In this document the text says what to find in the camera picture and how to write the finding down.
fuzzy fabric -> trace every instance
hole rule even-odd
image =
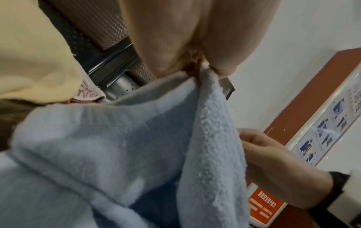
[[[246,163],[210,69],[35,109],[0,155],[4,227],[248,227]]]

orange sign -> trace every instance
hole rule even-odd
[[[248,199],[248,203],[251,216],[265,225],[283,204],[282,201],[259,188]]]

light blue fabric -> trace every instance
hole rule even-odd
[[[217,75],[199,81],[35,109],[0,157],[0,224],[97,227],[93,208],[121,228],[248,227],[241,142]]]

yellow cloth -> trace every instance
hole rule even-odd
[[[36,0],[2,0],[0,28],[0,99],[52,103],[77,93],[73,54]]]

brown woven texture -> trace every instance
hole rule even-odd
[[[133,66],[128,69],[128,73],[132,79],[140,86],[150,83],[157,78],[147,69],[146,65],[138,60]],[[219,84],[223,89],[223,94],[227,97],[234,91],[234,87],[228,78],[219,80]]]
[[[101,50],[128,36],[117,0],[47,1]]]

